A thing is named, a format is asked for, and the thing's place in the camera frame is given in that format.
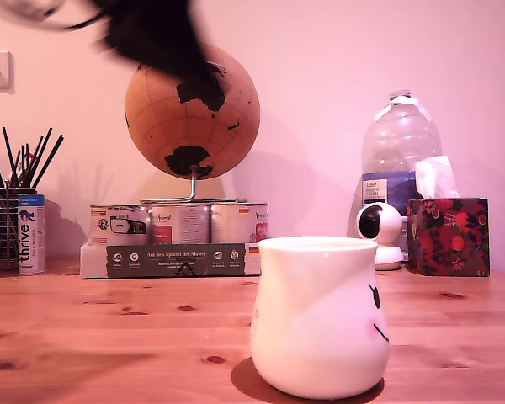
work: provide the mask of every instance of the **floral tissue box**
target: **floral tissue box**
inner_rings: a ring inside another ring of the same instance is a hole
[[[409,264],[423,275],[489,276],[488,200],[410,199]]]

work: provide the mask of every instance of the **pet food can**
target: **pet food can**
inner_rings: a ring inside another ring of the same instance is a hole
[[[45,272],[45,197],[19,194],[19,273]]]
[[[182,203],[151,206],[154,244],[210,242],[210,205]]]
[[[211,242],[259,242],[268,238],[269,205],[223,203],[211,206]]]
[[[88,244],[133,246],[148,244],[150,210],[145,205],[91,205]]]

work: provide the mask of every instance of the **wall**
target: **wall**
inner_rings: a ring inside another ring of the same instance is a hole
[[[79,17],[73,6],[61,13]],[[248,70],[262,105],[249,156],[201,196],[269,201],[274,236],[353,234],[364,133],[389,91],[409,87],[461,195],[489,198],[492,266],[505,271],[505,0],[203,0],[194,14],[205,40]],[[91,203],[187,192],[134,148],[123,119],[134,66],[100,53],[98,35],[0,20],[0,49],[15,63],[0,127],[15,144],[49,126],[66,137],[40,184],[53,204],[52,255],[77,253]]]

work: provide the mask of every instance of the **bottle cap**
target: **bottle cap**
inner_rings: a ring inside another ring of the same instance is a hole
[[[411,97],[412,92],[410,91],[409,88],[395,88],[393,91],[391,91],[391,94],[389,94],[389,100],[393,100],[396,97]]]

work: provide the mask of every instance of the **globe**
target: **globe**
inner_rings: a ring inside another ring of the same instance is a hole
[[[179,178],[214,178],[239,164],[253,147],[260,104],[253,81],[233,57],[203,45],[206,62],[224,96],[140,65],[125,95],[130,137],[155,167]]]

